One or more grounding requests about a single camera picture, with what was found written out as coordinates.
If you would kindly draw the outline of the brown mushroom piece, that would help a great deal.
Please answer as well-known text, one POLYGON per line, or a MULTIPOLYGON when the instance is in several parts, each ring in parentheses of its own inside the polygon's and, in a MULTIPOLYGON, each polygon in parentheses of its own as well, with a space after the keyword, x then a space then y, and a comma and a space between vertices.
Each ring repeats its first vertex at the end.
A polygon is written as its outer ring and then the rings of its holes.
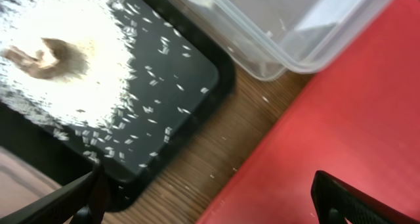
POLYGON ((35 54, 11 45, 1 56, 19 70, 35 79, 54 79, 64 76, 81 78, 88 70, 87 57, 75 45, 55 38, 41 38, 43 49, 35 54))

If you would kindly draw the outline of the white rice grains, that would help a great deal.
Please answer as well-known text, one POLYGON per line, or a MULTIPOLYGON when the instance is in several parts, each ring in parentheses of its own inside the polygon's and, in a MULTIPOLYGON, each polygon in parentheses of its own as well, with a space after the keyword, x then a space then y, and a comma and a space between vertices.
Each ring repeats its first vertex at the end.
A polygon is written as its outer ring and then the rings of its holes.
POLYGON ((216 66, 143 0, 1 0, 1 51, 41 38, 87 57, 81 78, 35 79, 1 56, 1 101, 92 160, 148 168, 219 80, 216 66))

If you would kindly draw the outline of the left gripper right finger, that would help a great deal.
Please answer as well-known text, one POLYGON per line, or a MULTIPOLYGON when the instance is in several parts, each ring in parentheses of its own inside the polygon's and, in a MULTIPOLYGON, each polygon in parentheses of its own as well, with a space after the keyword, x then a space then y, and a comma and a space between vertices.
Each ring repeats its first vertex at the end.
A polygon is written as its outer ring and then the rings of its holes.
POLYGON ((315 173, 310 194, 320 224, 419 224, 322 170, 315 173))

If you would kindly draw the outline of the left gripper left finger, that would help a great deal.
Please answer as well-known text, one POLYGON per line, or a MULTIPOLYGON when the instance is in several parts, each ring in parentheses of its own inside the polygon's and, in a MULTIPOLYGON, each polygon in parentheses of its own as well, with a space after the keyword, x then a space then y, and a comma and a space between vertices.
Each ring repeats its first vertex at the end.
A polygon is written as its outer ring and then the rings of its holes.
POLYGON ((101 223, 110 204, 104 166, 1 218, 1 224, 101 223))

